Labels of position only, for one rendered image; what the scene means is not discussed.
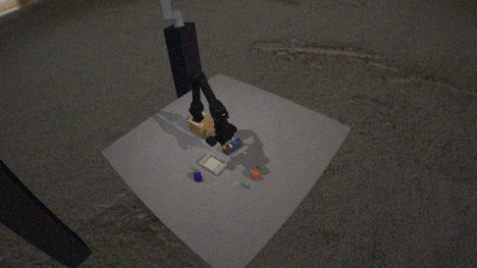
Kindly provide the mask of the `purple cube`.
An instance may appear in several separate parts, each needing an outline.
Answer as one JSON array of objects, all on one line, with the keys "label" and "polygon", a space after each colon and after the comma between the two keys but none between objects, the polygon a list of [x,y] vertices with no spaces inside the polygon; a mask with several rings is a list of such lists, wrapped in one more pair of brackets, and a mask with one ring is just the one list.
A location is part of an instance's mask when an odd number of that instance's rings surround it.
[{"label": "purple cube", "polygon": [[202,175],[200,172],[193,173],[194,182],[202,182]]}]

